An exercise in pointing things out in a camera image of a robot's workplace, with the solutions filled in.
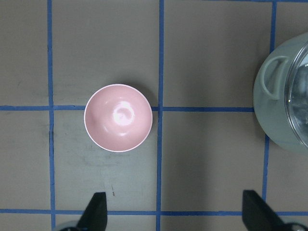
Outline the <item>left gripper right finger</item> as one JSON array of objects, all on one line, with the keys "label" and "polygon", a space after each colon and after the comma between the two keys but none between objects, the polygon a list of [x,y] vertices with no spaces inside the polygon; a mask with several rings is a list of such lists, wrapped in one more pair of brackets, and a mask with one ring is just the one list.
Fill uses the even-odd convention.
[{"label": "left gripper right finger", "polygon": [[288,231],[289,226],[254,190],[244,190],[242,221],[248,231]]}]

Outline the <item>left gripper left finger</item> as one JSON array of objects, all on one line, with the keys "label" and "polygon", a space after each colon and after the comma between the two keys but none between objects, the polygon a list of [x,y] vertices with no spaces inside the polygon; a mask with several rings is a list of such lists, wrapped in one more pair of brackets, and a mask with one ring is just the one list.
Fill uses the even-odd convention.
[{"label": "left gripper left finger", "polygon": [[77,223],[78,231],[104,231],[107,227],[105,192],[96,192]]}]

